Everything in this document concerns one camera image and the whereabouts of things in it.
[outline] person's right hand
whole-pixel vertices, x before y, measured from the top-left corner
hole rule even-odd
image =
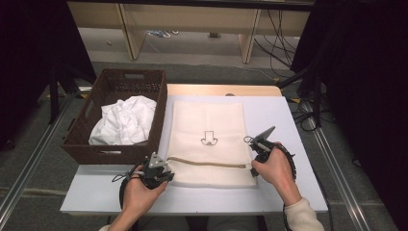
[[[275,187],[286,206],[293,205],[302,198],[293,180],[289,161],[279,148],[272,149],[264,164],[255,160],[251,164],[267,182]]]

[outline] white table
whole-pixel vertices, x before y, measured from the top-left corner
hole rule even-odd
[[[158,154],[164,158],[168,146],[174,100],[242,102],[246,130],[255,137],[270,126],[276,129],[270,141],[281,141],[294,156],[296,183],[302,195],[317,212],[326,212],[323,195],[312,171],[303,143],[296,130],[286,99],[282,96],[192,96],[169,95],[165,124]],[[132,166],[79,166],[61,211],[71,215],[103,215],[120,212],[118,190],[121,181],[112,183],[119,173]],[[183,188],[169,183],[148,215],[264,215],[282,212],[283,202],[272,185],[258,177],[251,189]]]

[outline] person's left hand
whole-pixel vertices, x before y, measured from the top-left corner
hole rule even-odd
[[[150,190],[144,186],[137,175],[134,175],[126,185],[123,196],[123,209],[108,230],[128,230],[132,225],[153,206],[156,199],[165,191],[167,182],[158,188]]]
[[[166,189],[167,182],[161,184],[154,190],[149,190],[144,186],[137,175],[131,178],[126,186],[123,196],[123,211],[145,214],[153,206],[159,195]]]

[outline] folded towel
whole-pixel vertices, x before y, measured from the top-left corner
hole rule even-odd
[[[255,185],[245,136],[241,103],[174,102],[167,151],[173,181],[196,187]]]

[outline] crumpled white cloth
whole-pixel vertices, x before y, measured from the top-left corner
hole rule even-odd
[[[131,145],[147,141],[156,101],[142,95],[117,100],[102,107],[102,118],[93,127],[89,144]]]

